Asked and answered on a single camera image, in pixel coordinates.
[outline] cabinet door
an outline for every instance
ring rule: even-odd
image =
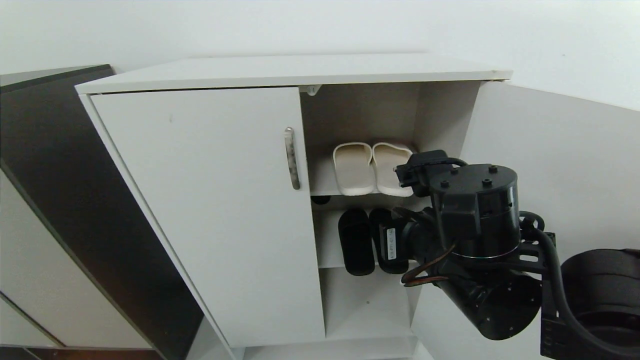
[[[323,339],[298,89],[141,92],[92,101],[150,220],[228,343]],[[288,127],[299,190],[287,164]]]
[[[520,209],[545,219],[564,261],[590,249],[640,248],[638,134],[638,111],[489,82],[460,157],[515,170]],[[422,289],[412,329],[434,359],[545,359],[540,315],[511,339],[487,340],[434,286]]]

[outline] cable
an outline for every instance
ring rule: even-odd
[[[404,275],[402,275],[402,279],[400,280],[403,284],[406,284],[408,282],[411,282],[415,279],[418,279],[418,274],[427,270],[429,267],[433,266],[434,264],[439,263],[441,260],[443,260],[444,258],[446,258],[452,251],[453,249],[456,247],[456,244],[451,245],[450,248],[447,249],[447,251],[445,251],[442,255],[438,256],[437,258],[424,263],[422,265],[416,266],[415,268],[412,268],[411,270],[407,271]]]
[[[449,278],[446,276],[420,276],[420,277],[416,277],[414,280],[411,280],[405,283],[404,287],[412,288],[414,286],[431,284],[432,282],[445,281],[445,280],[449,280]]]
[[[540,231],[544,231],[545,230],[545,221],[542,219],[542,217],[536,213],[531,213],[529,211],[521,211],[520,212],[520,217],[521,218],[532,218],[533,220],[535,220],[538,223],[538,230]]]
[[[410,218],[414,222],[424,227],[425,231],[429,230],[429,228],[435,228],[437,226],[436,219],[434,219],[431,215],[425,213],[417,213],[407,208],[400,208],[399,206],[392,208],[391,212],[403,218]]]
[[[410,165],[408,170],[413,170],[415,168],[421,168],[421,167],[432,166],[432,165],[457,165],[459,167],[466,167],[468,164],[466,161],[458,158],[440,158],[440,159],[423,161],[416,165]]]
[[[533,215],[535,215],[533,213],[530,213],[531,215],[522,215],[522,213],[524,213],[524,211],[520,212],[520,216],[533,217]],[[538,221],[538,226],[540,226],[540,224],[544,226],[544,222],[541,223],[540,221]],[[574,335],[578,336],[580,339],[593,345],[594,347],[618,358],[629,360],[640,359],[640,347],[620,347],[617,345],[611,345],[610,343],[603,341],[595,335],[591,334],[582,326],[578,319],[575,318],[571,309],[569,308],[569,304],[566,301],[560,260],[558,260],[554,242],[541,229],[532,229],[531,234],[535,235],[538,238],[538,241],[540,242],[540,245],[542,246],[542,249],[544,251],[545,260],[547,261],[549,279],[551,282],[552,294],[554,302],[556,303],[556,309],[560,315],[560,319],[562,319],[567,327],[571,329],[571,331],[573,331]]]

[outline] black slipper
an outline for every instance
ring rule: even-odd
[[[344,266],[351,275],[369,275],[376,268],[369,230],[369,218],[362,209],[347,210],[338,221]]]
[[[384,261],[382,257],[382,248],[380,242],[380,224],[391,222],[391,211],[387,209],[373,209],[369,213],[369,223],[371,224],[371,236],[376,245],[376,255],[378,255],[378,264],[380,268],[389,274],[404,274],[409,270],[409,261]]]

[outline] open cabinet door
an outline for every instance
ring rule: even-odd
[[[461,158],[518,173],[520,210],[557,234],[561,261],[596,248],[640,248],[640,112],[507,83],[481,85]],[[540,315],[515,337],[483,338],[434,286],[412,330],[435,360],[544,359]]]

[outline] slipper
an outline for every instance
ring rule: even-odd
[[[347,210],[338,220],[344,267],[351,275],[369,275],[376,268],[369,230],[369,218],[362,209]]]
[[[379,142],[373,145],[373,164],[376,169],[378,190],[386,195],[409,197],[413,190],[409,187],[401,188],[394,168],[404,165],[413,151],[405,145]]]
[[[376,255],[378,255],[378,264],[380,268],[388,274],[404,274],[409,270],[409,261],[395,261],[389,263],[382,256],[382,242],[380,234],[380,225],[389,224],[392,221],[391,211],[387,209],[373,209],[369,213],[369,223],[371,224],[371,236],[376,244]]]
[[[336,146],[333,150],[333,166],[341,194],[366,195],[376,189],[372,154],[368,143],[349,142]]]

